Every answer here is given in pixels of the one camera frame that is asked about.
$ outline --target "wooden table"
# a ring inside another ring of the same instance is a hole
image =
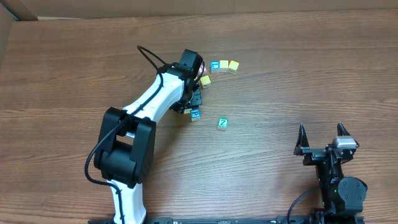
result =
[[[14,23],[0,73],[0,222],[112,216],[109,187],[88,182],[83,165],[104,112],[154,81],[137,44],[167,62],[191,49],[207,64],[240,63],[236,75],[210,74],[201,120],[169,111],[159,123],[150,217],[285,215],[317,185],[293,155],[299,124],[323,147],[342,121],[361,144],[343,171],[369,185],[362,215],[398,222],[398,10]],[[317,206],[319,194],[293,214]]]

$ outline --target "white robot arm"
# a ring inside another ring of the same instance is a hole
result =
[[[196,52],[185,50],[179,63],[165,63],[160,68],[153,64],[158,74],[152,86],[123,110],[107,110],[99,143],[92,153],[95,154],[94,166],[101,170],[108,184],[87,178],[96,184],[111,186],[115,216],[113,220],[89,223],[143,223],[146,209],[142,201],[142,183],[153,161],[156,123],[169,109],[183,112],[186,108],[197,108],[201,104],[195,78],[202,63],[202,57]],[[134,138],[133,145],[117,141],[116,135]]]

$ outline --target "yellow block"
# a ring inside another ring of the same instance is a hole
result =
[[[238,66],[239,66],[239,62],[231,61],[231,63],[229,63],[228,72],[236,74]]]
[[[220,60],[220,72],[228,72],[228,61]]]
[[[202,88],[206,88],[206,87],[210,86],[211,81],[210,81],[209,76],[206,75],[206,76],[204,76],[204,77],[201,77],[201,78],[200,78],[200,84],[201,84],[201,87],[202,87]]]

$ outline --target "green block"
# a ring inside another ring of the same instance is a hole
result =
[[[226,128],[228,128],[228,123],[229,123],[228,119],[220,118],[218,120],[217,128],[226,131]]]

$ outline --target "silver metal part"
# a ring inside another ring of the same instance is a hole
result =
[[[336,136],[332,142],[337,148],[356,149],[356,141],[351,136]]]

